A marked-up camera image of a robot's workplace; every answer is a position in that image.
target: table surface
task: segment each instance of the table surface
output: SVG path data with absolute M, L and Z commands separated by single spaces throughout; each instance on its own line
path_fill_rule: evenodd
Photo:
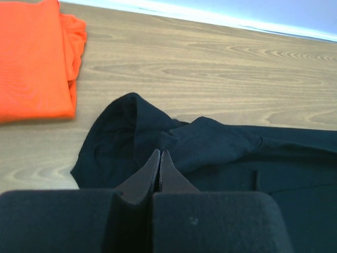
M 90 127 L 128 92 L 184 121 L 337 130 L 337 44 L 63 3 L 61 12 L 87 22 L 77 118 L 0 125 L 0 192 L 76 189 L 70 170 Z

